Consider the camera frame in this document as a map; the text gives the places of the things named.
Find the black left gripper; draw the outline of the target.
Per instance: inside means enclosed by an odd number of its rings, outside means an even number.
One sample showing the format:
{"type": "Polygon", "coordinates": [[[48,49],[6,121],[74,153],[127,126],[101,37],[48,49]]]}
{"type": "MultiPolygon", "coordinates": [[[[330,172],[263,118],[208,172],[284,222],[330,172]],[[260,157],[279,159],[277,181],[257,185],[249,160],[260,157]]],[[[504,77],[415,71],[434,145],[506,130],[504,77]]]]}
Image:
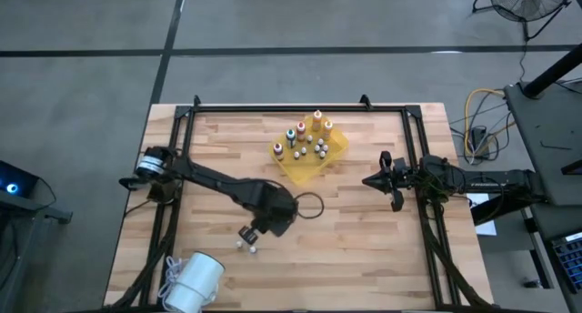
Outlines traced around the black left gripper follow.
{"type": "Polygon", "coordinates": [[[285,186],[274,180],[250,179],[250,182],[255,186],[250,227],[261,234],[270,232],[282,237],[296,220],[297,200],[285,186]]]}

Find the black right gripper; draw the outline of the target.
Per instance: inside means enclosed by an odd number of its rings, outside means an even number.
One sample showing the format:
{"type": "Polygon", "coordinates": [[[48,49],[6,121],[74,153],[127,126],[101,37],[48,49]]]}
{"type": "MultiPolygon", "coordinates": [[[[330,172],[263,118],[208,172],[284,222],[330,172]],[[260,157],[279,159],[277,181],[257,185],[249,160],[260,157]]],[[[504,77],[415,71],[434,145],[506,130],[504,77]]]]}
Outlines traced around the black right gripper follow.
{"type": "Polygon", "coordinates": [[[391,207],[394,212],[402,210],[404,195],[401,188],[411,188],[409,181],[410,166],[403,157],[393,159],[388,151],[382,151],[379,159],[380,171],[372,176],[365,177],[362,183],[372,187],[385,195],[391,195],[391,207]]]}

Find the yellow translucent plastic bin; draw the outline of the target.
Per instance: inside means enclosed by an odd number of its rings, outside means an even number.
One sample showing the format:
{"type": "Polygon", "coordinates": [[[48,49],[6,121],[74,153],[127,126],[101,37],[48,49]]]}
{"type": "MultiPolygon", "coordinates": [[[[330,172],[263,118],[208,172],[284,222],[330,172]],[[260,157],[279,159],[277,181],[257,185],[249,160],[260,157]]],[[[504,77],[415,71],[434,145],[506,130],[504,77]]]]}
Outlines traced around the yellow translucent plastic bin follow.
{"type": "Polygon", "coordinates": [[[307,182],[310,178],[318,175],[327,165],[338,160],[344,152],[347,150],[349,142],[341,130],[335,127],[334,122],[330,117],[323,114],[321,129],[317,132],[312,130],[312,113],[310,116],[306,116],[303,121],[306,124],[306,139],[303,142],[296,140],[296,145],[293,148],[288,148],[286,144],[286,130],[281,136],[278,136],[269,145],[269,155],[274,159],[282,171],[288,176],[288,178],[294,182],[296,185],[301,185],[307,182]],[[329,149],[326,152],[325,159],[319,158],[319,153],[314,151],[315,145],[317,145],[317,140],[322,138],[323,124],[331,120],[333,122],[333,130],[331,132],[330,138],[325,141],[324,145],[328,145],[329,149]],[[307,136],[313,136],[313,142],[311,144],[307,143],[307,136]],[[273,145],[275,143],[281,143],[284,147],[285,158],[282,161],[278,161],[273,153],[273,145]],[[302,147],[306,147],[306,155],[302,156],[300,150],[302,147]],[[298,151],[300,153],[300,158],[298,160],[294,159],[294,153],[298,151]]]}

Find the black power strip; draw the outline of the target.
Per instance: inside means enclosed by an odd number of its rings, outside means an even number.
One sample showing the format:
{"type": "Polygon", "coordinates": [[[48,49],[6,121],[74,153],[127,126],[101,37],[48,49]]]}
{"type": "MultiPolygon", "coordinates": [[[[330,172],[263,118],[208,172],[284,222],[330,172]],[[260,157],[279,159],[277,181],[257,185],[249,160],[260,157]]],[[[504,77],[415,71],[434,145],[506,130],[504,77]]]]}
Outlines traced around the black power strip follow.
{"type": "Polygon", "coordinates": [[[472,147],[477,147],[487,137],[485,126],[474,126],[469,131],[469,141],[472,147]]]}

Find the white paper sheet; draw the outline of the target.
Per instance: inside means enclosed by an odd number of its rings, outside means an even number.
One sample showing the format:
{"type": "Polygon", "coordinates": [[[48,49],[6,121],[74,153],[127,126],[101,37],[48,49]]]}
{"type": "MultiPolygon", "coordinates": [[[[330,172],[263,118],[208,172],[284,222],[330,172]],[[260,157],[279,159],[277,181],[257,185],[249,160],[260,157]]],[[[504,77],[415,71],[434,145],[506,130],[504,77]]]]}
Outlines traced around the white paper sheet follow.
{"type": "MultiPolygon", "coordinates": [[[[488,201],[489,195],[483,193],[471,193],[467,194],[467,200],[469,207],[473,209],[488,201]]],[[[495,222],[489,221],[476,226],[476,233],[478,236],[495,237],[497,235],[495,222]]]]}

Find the dark grey desk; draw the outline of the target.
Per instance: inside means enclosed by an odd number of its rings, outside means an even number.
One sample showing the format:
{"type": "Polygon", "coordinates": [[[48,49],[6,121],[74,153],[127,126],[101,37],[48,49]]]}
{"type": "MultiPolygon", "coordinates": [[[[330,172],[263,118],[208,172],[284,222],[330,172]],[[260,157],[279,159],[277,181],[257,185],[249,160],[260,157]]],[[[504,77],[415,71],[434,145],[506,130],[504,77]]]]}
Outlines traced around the dark grey desk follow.
{"type": "Polygon", "coordinates": [[[556,273],[570,313],[582,313],[582,291],[573,294],[566,283],[551,241],[582,230],[582,86],[569,91],[548,87],[539,99],[522,94],[520,86],[505,88],[508,108],[517,122],[517,146],[484,171],[532,169],[541,176],[549,202],[531,207],[537,230],[556,273]],[[572,150],[544,148],[546,144],[572,150]]]}

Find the backlit black keyboard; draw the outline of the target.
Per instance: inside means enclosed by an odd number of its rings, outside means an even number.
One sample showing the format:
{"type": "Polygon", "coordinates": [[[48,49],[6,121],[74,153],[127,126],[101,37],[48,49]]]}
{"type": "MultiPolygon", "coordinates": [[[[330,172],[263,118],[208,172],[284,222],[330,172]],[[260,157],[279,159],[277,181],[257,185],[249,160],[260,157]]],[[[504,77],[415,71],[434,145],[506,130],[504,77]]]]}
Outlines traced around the backlit black keyboard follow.
{"type": "Polygon", "coordinates": [[[569,290],[573,294],[582,291],[582,230],[552,240],[551,247],[569,290]]]}

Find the black pole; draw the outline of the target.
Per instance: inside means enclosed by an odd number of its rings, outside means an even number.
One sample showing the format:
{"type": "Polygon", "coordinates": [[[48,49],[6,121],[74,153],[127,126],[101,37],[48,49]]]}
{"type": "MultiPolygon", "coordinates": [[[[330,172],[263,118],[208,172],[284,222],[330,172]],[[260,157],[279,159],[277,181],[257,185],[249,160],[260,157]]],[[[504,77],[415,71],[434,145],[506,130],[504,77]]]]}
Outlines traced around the black pole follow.
{"type": "Polygon", "coordinates": [[[555,84],[562,76],[571,72],[580,64],[582,64],[582,43],[556,61],[533,81],[523,86],[523,95],[530,99],[539,99],[548,87],[555,84]]]}

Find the black floor fan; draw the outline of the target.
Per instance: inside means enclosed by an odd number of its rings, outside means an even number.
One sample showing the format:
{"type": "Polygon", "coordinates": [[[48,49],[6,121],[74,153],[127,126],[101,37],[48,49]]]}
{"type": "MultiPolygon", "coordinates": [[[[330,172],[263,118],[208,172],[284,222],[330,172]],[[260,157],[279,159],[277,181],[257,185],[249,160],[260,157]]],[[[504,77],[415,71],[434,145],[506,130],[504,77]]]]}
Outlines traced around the black floor fan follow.
{"type": "Polygon", "coordinates": [[[570,4],[570,0],[474,0],[471,12],[493,10],[506,20],[521,24],[523,39],[527,43],[570,4]]]}

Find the grey metal side table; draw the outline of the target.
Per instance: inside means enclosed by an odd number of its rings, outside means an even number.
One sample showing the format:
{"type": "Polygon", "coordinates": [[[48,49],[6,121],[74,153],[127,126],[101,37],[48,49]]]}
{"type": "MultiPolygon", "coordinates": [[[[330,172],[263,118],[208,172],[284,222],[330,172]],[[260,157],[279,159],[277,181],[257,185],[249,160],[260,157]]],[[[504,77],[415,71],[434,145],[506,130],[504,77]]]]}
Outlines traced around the grey metal side table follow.
{"type": "Polygon", "coordinates": [[[16,228],[13,231],[11,245],[15,259],[8,265],[5,281],[0,282],[0,313],[10,313],[15,305],[25,276],[25,270],[32,257],[32,248],[35,239],[40,235],[40,227],[45,218],[53,218],[60,224],[68,224],[73,212],[66,211],[51,205],[41,205],[32,199],[10,195],[0,191],[0,209],[7,210],[13,224],[23,219],[24,230],[16,228]]]}

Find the computer tower with blue light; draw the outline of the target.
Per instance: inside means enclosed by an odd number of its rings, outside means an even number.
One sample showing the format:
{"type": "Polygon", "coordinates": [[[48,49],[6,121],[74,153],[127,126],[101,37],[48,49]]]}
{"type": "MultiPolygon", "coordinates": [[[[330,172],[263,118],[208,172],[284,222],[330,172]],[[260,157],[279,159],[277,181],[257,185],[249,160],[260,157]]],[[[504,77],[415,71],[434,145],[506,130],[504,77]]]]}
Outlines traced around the computer tower with blue light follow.
{"type": "Polygon", "coordinates": [[[9,195],[30,198],[39,177],[0,160],[0,191],[9,195]]]}

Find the black aluminium rig frame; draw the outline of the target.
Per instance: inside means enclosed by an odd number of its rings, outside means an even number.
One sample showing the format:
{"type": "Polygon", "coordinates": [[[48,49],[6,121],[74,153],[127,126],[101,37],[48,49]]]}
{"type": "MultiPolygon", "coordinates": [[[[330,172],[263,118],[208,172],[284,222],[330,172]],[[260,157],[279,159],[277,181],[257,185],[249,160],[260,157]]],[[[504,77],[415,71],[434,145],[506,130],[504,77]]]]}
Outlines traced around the black aluminium rig frame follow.
{"type": "Polygon", "coordinates": [[[217,313],[317,313],[431,309],[447,297],[444,272],[429,261],[413,192],[394,212],[388,196],[362,179],[378,169],[387,150],[394,157],[425,153],[455,161],[457,153],[443,105],[322,105],[346,136],[344,154],[303,185],[293,184],[269,155],[269,145],[314,107],[303,105],[156,105],[143,146],[188,147],[198,164],[232,177],[273,179],[300,196],[302,215],[282,237],[257,241],[257,252],[237,248],[238,231],[250,214],[228,197],[187,184],[175,207],[146,202],[138,190],[128,198],[114,263],[105,291],[106,313],[146,264],[156,241],[172,231],[169,252],[189,258],[207,253],[226,268],[217,313]]]}

